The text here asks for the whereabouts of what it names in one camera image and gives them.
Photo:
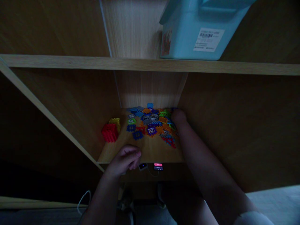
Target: forearm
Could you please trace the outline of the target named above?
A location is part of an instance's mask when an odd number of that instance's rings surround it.
[[[256,210],[188,122],[176,126],[186,163],[219,224],[231,224],[239,214]]]
[[[107,173],[102,175],[82,224],[115,224],[119,179]]]

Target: wooden cabinet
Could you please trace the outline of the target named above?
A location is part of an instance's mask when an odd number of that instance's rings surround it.
[[[159,59],[165,4],[3,1],[1,72],[102,171],[126,143],[142,162],[184,162],[179,143],[126,132],[125,108],[152,102],[184,109],[244,190],[299,183],[298,4],[257,0],[216,62]],[[105,143],[115,117],[119,138]]]

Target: white cable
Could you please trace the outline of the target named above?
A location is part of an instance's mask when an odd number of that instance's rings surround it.
[[[78,205],[77,205],[77,212],[78,212],[80,215],[82,215],[82,213],[81,213],[80,210],[79,210],[79,205],[80,205],[80,203],[81,203],[83,197],[84,197],[87,193],[90,194],[90,200],[88,201],[88,204],[90,204],[90,202],[91,202],[91,191],[88,190],[88,191],[81,197],[81,199],[80,199],[80,201],[79,201],[79,203],[78,203]]]
[[[158,176],[159,176],[159,171],[158,171],[157,176],[155,176],[155,175],[153,175],[153,174],[150,172],[149,167],[147,167],[147,169],[148,169],[149,173],[150,173],[153,177],[158,177]]]

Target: small electronic device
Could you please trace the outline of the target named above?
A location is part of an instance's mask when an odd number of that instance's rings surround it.
[[[162,163],[154,163],[154,170],[163,170]]]
[[[138,166],[138,168],[140,169],[140,171],[142,171],[142,170],[148,168],[148,165],[146,163],[142,163]]]

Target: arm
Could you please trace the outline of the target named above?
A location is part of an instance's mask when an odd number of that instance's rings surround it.
[[[125,145],[102,175],[82,224],[115,224],[120,176],[127,169],[135,169],[141,152],[133,145]]]
[[[232,224],[242,213],[257,211],[218,158],[187,122],[185,113],[172,114],[183,155],[199,189],[219,224]]]

